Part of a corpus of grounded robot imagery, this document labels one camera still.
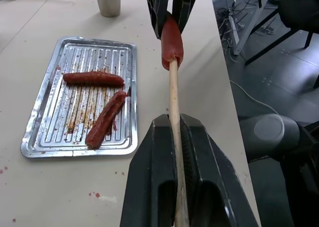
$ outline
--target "wooden stick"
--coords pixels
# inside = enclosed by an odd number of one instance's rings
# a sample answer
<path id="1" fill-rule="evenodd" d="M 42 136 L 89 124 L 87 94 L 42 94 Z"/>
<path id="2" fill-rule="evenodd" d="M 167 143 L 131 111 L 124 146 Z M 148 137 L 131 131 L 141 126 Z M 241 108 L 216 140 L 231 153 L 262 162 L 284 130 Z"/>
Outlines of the wooden stick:
<path id="1" fill-rule="evenodd" d="M 180 139 L 177 71 L 177 60 L 175 59 L 169 63 L 169 120 L 173 130 L 177 167 L 175 227 L 189 227 L 183 152 Z"/>

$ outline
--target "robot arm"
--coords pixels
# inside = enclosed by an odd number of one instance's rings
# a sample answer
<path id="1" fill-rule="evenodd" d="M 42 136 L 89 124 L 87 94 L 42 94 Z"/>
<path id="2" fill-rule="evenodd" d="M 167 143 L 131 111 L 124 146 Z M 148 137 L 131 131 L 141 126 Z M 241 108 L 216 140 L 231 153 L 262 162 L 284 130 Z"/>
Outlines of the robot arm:
<path id="1" fill-rule="evenodd" d="M 152 27 L 158 39 L 161 38 L 161 31 L 163 29 L 168 0 L 147 0 Z M 172 16 L 175 18 L 180 33 L 183 32 L 188 21 L 190 12 L 194 6 L 195 0 L 173 0 Z"/>

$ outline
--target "black chair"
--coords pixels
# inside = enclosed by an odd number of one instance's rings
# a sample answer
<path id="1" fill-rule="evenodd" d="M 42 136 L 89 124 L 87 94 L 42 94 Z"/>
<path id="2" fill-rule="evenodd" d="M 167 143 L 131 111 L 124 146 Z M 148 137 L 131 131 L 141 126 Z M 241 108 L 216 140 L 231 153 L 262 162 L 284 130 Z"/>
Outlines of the black chair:
<path id="1" fill-rule="evenodd" d="M 304 48 L 309 46 L 313 33 L 319 33 L 319 0 L 280 0 L 278 8 L 256 25 L 250 34 L 278 13 L 283 24 L 291 30 L 247 60 L 245 65 L 252 63 L 299 30 L 308 32 Z M 317 87 L 319 87 L 319 76 L 314 85 L 314 88 Z"/>

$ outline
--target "black clamp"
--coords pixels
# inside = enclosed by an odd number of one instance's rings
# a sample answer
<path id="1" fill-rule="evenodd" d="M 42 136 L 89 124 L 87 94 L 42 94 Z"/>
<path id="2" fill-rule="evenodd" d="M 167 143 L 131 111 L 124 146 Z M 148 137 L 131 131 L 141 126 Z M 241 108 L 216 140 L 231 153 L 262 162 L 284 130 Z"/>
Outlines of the black clamp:
<path id="1" fill-rule="evenodd" d="M 202 123 L 181 114 L 180 135 L 191 227 L 258 227 L 235 170 Z M 177 169 L 167 115 L 152 121 L 128 173 L 120 227 L 171 227 Z"/>
<path id="2" fill-rule="evenodd" d="M 168 0 L 147 0 L 152 27 L 158 39 L 161 38 L 161 31 L 163 29 Z M 195 0 L 173 0 L 172 16 L 175 18 L 180 33 L 183 32 L 188 21 L 190 12 L 194 6 Z"/>

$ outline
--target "white table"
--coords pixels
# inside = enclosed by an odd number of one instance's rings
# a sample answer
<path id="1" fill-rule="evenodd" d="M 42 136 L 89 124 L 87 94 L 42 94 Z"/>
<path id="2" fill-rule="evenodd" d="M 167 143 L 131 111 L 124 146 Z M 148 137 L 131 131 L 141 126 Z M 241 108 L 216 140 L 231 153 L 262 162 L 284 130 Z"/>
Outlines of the white table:
<path id="1" fill-rule="evenodd" d="M 141 143 L 168 107 L 168 72 L 146 0 L 122 0 L 114 19 L 100 16 L 96 0 L 2 0 L 0 17 L 0 169 L 8 167 L 0 174 L 0 226 L 119 226 L 133 155 L 29 160 L 20 144 L 55 44 L 65 35 L 137 45 Z M 201 120 L 230 158 L 259 220 L 211 0 L 196 1 L 182 36 L 180 110 Z"/>

